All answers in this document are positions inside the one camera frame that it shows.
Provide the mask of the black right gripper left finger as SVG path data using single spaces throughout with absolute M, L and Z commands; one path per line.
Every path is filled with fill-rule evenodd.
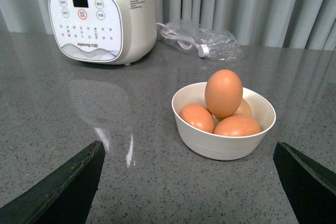
M 85 223 L 100 181 L 104 145 L 94 141 L 1 208 L 1 223 Z

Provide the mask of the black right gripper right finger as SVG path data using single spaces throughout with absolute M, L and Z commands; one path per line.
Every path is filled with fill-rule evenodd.
M 335 223 L 335 173 L 285 142 L 273 160 L 299 223 Z

